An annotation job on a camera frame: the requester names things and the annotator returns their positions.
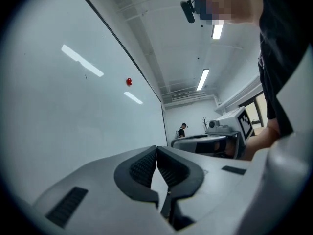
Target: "white wall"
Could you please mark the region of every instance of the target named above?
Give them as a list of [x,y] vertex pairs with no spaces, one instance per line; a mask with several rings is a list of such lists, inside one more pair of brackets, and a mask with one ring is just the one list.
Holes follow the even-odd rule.
[[253,37],[247,39],[244,50],[237,50],[238,53],[234,53],[238,56],[237,61],[229,64],[215,84],[217,95],[222,103],[233,96],[259,73],[259,30],[254,28],[250,30],[254,31]]
[[169,136],[169,129],[167,125],[167,115],[166,115],[166,110],[162,109],[163,111],[163,120],[164,120],[164,127],[165,127],[165,133],[166,133],[166,140],[167,140],[167,145],[171,143],[170,141],[170,136]]
[[166,109],[169,142],[175,138],[175,132],[179,130],[182,123],[188,125],[188,128],[185,129],[186,136],[203,134],[204,128],[201,118],[205,117],[207,121],[210,121],[221,116],[214,111],[215,108],[215,101],[210,99]]
[[133,57],[145,78],[162,101],[161,91],[158,87],[157,80],[153,75],[152,69],[127,22],[125,22],[125,19],[121,14],[116,13],[119,9],[114,0],[90,1]]
[[28,203],[86,163],[166,145],[160,101],[85,0],[29,0],[1,44],[0,168]]

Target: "red alarm light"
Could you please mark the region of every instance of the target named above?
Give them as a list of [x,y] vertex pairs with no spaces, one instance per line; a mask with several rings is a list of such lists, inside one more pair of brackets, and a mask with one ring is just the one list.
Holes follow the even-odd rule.
[[131,86],[133,84],[133,82],[132,82],[130,77],[127,78],[126,83],[127,83],[128,86]]

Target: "window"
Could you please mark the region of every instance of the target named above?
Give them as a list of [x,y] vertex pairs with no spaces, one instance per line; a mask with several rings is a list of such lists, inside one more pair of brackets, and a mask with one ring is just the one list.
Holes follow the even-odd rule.
[[239,107],[245,106],[246,112],[252,123],[252,127],[256,135],[258,135],[264,127],[266,127],[267,119],[267,105],[264,98],[264,93],[260,93],[248,101],[239,105]]

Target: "black shirt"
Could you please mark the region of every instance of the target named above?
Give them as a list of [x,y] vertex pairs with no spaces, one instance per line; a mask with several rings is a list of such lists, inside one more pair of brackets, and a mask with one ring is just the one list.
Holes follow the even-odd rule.
[[277,118],[281,136],[285,136],[292,132],[292,127],[276,95],[297,68],[309,40],[284,0],[263,0],[259,24],[261,54],[258,65],[267,117]]
[[181,136],[185,137],[185,131],[182,128],[180,128],[178,131],[178,137],[181,137]]

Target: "black rubber pad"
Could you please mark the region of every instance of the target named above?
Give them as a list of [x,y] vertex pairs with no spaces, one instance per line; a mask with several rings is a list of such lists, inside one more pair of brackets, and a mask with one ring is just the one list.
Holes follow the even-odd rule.
[[224,166],[222,168],[222,170],[226,170],[226,171],[229,171],[229,172],[232,172],[232,173],[236,173],[236,174],[239,174],[239,175],[244,175],[246,170],[245,169],[240,169],[240,168],[236,168],[236,167],[232,167],[232,166]]
[[46,215],[52,223],[64,228],[77,207],[80,205],[88,190],[74,187],[54,208]]
[[167,193],[162,210],[161,210],[161,215],[167,219],[170,216],[170,210],[171,210],[171,203],[172,203],[172,198],[171,194]]

